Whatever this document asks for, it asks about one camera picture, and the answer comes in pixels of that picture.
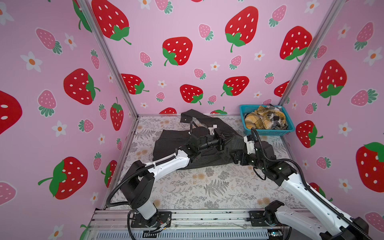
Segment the dark grey pinstripe shirt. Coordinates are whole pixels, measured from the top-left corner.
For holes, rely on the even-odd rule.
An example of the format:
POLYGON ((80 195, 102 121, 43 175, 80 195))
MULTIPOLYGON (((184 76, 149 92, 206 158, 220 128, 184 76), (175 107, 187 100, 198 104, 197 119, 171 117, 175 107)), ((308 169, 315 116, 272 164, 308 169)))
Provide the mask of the dark grey pinstripe shirt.
POLYGON ((243 137, 219 118, 189 110, 181 114, 181 123, 190 128, 162 131, 155 142, 154 160, 184 151, 190 159, 186 170, 230 163, 261 168, 276 160, 268 142, 259 142, 254 136, 243 137))

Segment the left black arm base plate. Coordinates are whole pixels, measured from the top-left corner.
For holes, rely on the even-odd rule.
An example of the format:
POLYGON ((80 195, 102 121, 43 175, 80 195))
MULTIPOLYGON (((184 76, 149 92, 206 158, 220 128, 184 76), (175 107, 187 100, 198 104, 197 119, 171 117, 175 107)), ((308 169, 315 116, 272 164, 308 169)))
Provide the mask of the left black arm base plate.
POLYGON ((172 212, 157 212, 149 220, 146 220, 141 214, 135 213, 131 220, 132 228, 167 228, 171 226, 172 212))

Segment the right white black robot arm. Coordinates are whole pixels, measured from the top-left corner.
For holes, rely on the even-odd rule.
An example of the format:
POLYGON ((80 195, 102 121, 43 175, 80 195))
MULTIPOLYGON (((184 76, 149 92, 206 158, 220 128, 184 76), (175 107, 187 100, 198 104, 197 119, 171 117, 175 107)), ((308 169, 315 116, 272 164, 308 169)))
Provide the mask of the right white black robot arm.
POLYGON ((300 166, 290 159, 276 159, 273 148, 258 135, 234 136, 226 149, 235 164, 259 169, 266 179, 296 197, 317 219, 312 220, 288 208, 281 201, 265 207, 261 218, 269 225, 281 223, 313 240, 369 240, 369 226, 362 218, 343 212, 305 180, 300 166))

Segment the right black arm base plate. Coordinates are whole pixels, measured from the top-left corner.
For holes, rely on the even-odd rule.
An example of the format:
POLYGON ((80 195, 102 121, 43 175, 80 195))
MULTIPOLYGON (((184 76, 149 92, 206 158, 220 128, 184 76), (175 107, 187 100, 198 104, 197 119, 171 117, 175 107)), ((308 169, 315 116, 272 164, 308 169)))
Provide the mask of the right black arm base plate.
POLYGON ((248 221, 251 222, 252 227, 276 226, 280 223, 276 217, 276 212, 282 206, 285 204, 276 200, 267 205, 264 210, 249 211, 248 221))

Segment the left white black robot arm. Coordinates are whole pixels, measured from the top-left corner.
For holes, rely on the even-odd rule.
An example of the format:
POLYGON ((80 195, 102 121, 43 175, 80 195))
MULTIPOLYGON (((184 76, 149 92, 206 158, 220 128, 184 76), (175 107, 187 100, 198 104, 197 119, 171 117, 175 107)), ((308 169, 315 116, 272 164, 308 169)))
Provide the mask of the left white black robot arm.
POLYGON ((156 181, 196 162, 206 152, 213 150, 216 153, 225 148, 225 136, 218 128, 209 131, 191 129, 190 135, 184 145, 164 158, 147 164, 134 162, 121 181, 119 190, 127 199, 127 204, 143 219, 152 221, 158 218, 158 210, 150 201, 156 181))

